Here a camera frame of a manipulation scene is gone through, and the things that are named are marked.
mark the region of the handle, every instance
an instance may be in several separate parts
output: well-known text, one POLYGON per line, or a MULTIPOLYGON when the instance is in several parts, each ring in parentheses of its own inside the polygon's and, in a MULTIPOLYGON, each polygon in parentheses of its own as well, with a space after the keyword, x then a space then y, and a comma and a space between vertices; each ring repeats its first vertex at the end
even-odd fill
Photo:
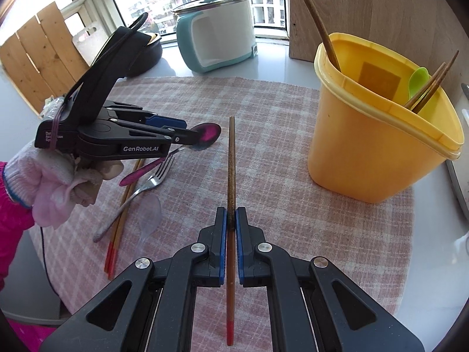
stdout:
POLYGON ((193 31, 194 18, 201 15, 201 11, 193 12, 181 16, 176 23, 176 37, 179 51, 187 67, 195 72, 204 72, 204 67, 200 64, 196 50, 194 48, 193 31))
POLYGON ((130 196, 120 207, 117 209, 117 212, 113 216, 112 220, 106 223, 106 225, 101 226, 93 235, 93 242, 99 242, 101 239, 104 237, 104 234, 111 229, 111 226, 113 225, 114 221, 116 218, 119 216, 119 214, 122 213, 122 211, 125 209, 125 207, 134 199, 134 197, 139 194, 139 191, 135 191, 132 196, 130 196))
POLYGON ((140 236, 137 246, 135 246, 135 251, 134 251, 134 260, 137 260, 139 258, 142 258, 144 256, 144 244, 146 241, 146 237, 140 236))

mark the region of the yellow bucket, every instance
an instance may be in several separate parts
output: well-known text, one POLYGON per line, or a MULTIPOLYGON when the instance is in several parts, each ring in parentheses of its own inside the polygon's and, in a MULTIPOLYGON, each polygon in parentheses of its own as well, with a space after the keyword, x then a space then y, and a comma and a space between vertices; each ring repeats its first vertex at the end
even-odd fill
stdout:
POLYGON ((330 39, 342 72, 321 44, 314 60, 320 102, 308 154, 317 184, 377 203, 459 157, 463 129, 442 88, 418 115, 401 105, 415 63, 353 35, 330 39))

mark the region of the white rice cooker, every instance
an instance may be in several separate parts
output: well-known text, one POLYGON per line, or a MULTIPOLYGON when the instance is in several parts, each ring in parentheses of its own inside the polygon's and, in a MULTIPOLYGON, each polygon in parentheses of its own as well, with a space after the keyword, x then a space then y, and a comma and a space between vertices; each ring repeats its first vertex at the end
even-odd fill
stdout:
POLYGON ((179 50, 192 71, 234 65, 257 54, 249 0, 195 0, 173 13, 179 50))

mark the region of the green spoon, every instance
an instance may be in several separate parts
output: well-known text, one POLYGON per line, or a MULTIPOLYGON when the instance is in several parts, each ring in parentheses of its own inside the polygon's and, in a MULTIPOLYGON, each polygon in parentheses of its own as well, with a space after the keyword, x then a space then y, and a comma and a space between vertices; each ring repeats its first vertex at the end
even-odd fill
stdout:
POLYGON ((430 74, 425 67, 419 67, 413 72, 409 79, 409 99, 428 82, 428 79, 430 79, 430 74))

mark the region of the label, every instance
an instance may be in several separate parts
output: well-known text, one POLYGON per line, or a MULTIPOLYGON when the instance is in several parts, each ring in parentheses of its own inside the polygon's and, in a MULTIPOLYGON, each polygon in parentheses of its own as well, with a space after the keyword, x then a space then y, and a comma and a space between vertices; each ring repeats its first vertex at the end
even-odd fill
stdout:
MULTIPOLYGON (((45 141, 50 142, 52 137, 52 132, 51 131, 46 131, 45 132, 45 141)), ((57 135, 57 139, 63 139, 63 135, 57 135)))
POLYGON ((159 147, 124 147, 124 152, 156 152, 159 147))

